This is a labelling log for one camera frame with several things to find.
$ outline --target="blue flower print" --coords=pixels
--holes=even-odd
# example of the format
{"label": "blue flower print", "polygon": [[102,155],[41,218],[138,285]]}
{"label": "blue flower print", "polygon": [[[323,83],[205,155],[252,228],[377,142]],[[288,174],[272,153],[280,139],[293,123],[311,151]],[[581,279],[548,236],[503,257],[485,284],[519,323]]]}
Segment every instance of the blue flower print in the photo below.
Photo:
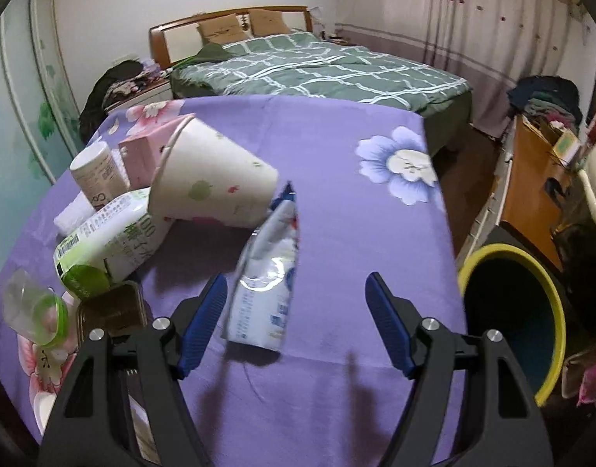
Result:
{"label": "blue flower print", "polygon": [[444,211],[436,172],[423,139],[406,126],[398,126],[392,139],[375,135],[356,148],[360,173],[376,184],[388,183],[389,193],[406,205],[433,202]]}

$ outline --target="nightstand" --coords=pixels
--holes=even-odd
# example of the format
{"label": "nightstand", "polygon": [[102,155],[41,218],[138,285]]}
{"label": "nightstand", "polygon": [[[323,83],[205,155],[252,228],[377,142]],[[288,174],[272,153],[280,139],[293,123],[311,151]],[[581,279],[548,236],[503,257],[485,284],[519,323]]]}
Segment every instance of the nightstand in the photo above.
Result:
{"label": "nightstand", "polygon": [[163,102],[172,99],[172,91],[168,79],[160,79],[148,85],[144,90],[133,94],[131,97],[113,103],[107,107],[106,112],[111,114],[118,109],[128,109],[134,105],[147,105],[154,102]]}

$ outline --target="wooden headboard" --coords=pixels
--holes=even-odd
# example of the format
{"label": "wooden headboard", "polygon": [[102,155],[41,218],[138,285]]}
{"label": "wooden headboard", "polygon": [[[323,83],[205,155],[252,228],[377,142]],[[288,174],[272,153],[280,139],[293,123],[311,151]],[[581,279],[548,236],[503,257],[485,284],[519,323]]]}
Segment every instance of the wooden headboard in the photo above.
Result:
{"label": "wooden headboard", "polygon": [[230,14],[237,14],[244,31],[250,30],[250,9],[276,10],[283,13],[283,20],[290,28],[299,28],[312,32],[311,14],[306,7],[294,5],[271,7],[248,7],[246,9],[228,9],[218,12],[200,13],[177,21],[154,26],[148,31],[153,59],[162,68],[168,68],[176,62],[193,56],[202,47],[202,37],[198,31],[198,23]]}

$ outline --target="green bedspread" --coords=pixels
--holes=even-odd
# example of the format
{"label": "green bedspread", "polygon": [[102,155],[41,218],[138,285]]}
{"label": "green bedspread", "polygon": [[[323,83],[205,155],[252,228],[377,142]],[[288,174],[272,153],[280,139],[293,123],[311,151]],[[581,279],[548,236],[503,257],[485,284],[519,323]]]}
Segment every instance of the green bedspread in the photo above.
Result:
{"label": "green bedspread", "polygon": [[390,105],[414,112],[469,91],[465,79],[365,47],[297,32],[224,46],[221,63],[177,68],[182,83],[208,83],[221,95],[302,95]]}

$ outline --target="wooden cabinet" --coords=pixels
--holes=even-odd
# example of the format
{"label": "wooden cabinet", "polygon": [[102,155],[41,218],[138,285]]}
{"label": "wooden cabinet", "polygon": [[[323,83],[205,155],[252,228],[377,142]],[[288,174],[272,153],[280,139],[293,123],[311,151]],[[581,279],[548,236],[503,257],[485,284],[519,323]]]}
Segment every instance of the wooden cabinet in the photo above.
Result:
{"label": "wooden cabinet", "polygon": [[570,180],[552,156],[551,145],[517,117],[497,162],[493,192],[475,219],[456,259],[457,267],[486,242],[495,226],[501,226],[552,271],[561,272],[551,240],[551,228],[557,224],[560,211],[545,192],[549,177],[555,177],[562,186]]}

